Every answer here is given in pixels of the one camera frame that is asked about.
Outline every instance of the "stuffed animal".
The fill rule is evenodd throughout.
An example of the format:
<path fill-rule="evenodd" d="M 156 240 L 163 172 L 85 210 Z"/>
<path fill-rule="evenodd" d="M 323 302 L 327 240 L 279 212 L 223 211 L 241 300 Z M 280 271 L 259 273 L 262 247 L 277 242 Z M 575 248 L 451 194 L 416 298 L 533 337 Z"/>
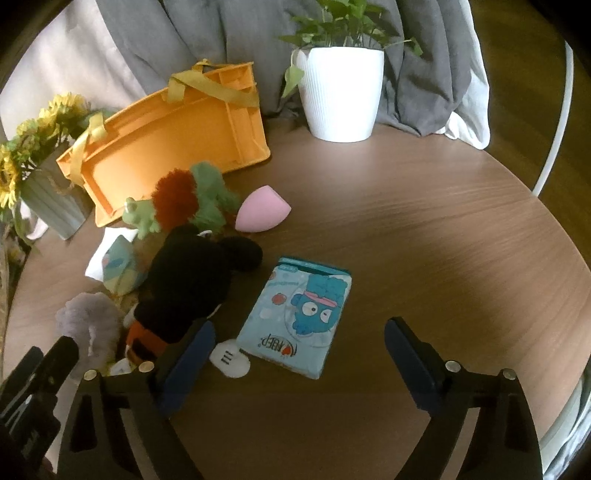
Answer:
<path fill-rule="evenodd" d="M 219 232 L 226 225 L 226 215 L 235 215 L 239 206 L 238 196 L 226 188 L 219 169 L 204 161 L 162 177 L 150 200 L 127 198 L 123 221 L 139 230 L 139 239 L 186 223 Z"/>
<path fill-rule="evenodd" d="M 115 359 L 122 312 L 104 293 L 80 293 L 56 313 L 59 335 L 78 345 L 79 360 L 70 377 L 80 380 L 87 370 L 104 370 Z"/>
<path fill-rule="evenodd" d="M 254 270 L 261 261 L 261 247 L 248 238 L 214 242 L 192 224 L 173 229 L 152 261 L 135 308 L 128 357 L 138 364 L 160 356 L 194 320 L 215 313 L 228 295 L 232 270 Z"/>
<path fill-rule="evenodd" d="M 158 233 L 160 224 L 155 218 L 156 212 L 152 200 L 136 201 L 132 197 L 125 199 L 122 220 L 138 229 L 138 238 L 145 238 L 148 233 Z"/>

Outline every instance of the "black plush toy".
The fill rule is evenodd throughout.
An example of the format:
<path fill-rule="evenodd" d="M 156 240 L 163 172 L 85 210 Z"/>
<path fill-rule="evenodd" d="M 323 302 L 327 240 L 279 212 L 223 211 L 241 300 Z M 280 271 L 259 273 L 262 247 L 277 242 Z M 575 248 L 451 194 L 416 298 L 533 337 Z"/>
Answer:
<path fill-rule="evenodd" d="M 209 317 L 224 302 L 232 270 L 254 270 L 261 261 L 262 249 L 253 240 L 231 236 L 214 242 L 199 236 L 194 225 L 176 227 L 154 257 L 135 308 L 126 342 L 130 359 L 153 359 L 180 341 L 194 320 Z"/>

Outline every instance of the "blue card package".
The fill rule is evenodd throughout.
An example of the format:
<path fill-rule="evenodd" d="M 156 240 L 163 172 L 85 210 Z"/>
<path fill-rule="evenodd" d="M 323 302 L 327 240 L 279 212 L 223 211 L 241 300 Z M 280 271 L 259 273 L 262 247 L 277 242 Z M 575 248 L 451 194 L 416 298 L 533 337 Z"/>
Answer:
<path fill-rule="evenodd" d="M 238 338 L 238 346 L 319 378 L 351 289 L 345 270 L 282 257 Z"/>

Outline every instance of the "wooden table surface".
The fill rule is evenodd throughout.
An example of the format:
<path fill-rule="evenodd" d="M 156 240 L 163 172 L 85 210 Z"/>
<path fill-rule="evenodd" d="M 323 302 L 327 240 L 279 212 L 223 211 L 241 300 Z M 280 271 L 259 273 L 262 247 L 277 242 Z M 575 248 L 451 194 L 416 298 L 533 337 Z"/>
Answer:
<path fill-rule="evenodd" d="M 428 422 L 385 350 L 392 316 L 469 370 L 516 370 L 541 437 L 591 351 L 591 274 L 542 203 L 487 153 L 441 135 L 377 126 L 332 144 L 300 128 L 268 142 L 271 161 L 226 182 L 242 195 L 270 184 L 293 211 L 253 235 L 263 266 L 236 276 L 218 339 L 236 337 L 281 255 L 348 269 L 353 287 L 319 380 L 258 358 L 238 380 L 204 368 L 172 422 L 205 478 L 392 479 Z M 93 285 L 83 271 L 99 240 L 87 222 L 68 244 L 38 243 L 8 325 L 8 371 L 30 345 L 47 350 L 57 309 Z"/>

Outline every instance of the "gray curtain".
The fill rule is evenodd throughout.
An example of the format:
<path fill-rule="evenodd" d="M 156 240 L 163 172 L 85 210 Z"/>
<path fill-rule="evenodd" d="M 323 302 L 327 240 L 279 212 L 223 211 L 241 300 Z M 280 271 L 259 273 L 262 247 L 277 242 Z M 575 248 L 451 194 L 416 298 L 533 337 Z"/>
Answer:
<path fill-rule="evenodd" d="M 315 0 L 97 0 L 105 23 L 146 92 L 163 88 L 170 74 L 197 60 L 254 61 L 266 116 L 288 113 L 281 101 L 293 33 L 290 14 L 317 16 Z M 470 83 L 470 37 L 458 0 L 379 0 L 389 32 L 416 37 L 416 57 L 388 47 L 378 122 L 416 135 L 443 127 Z"/>

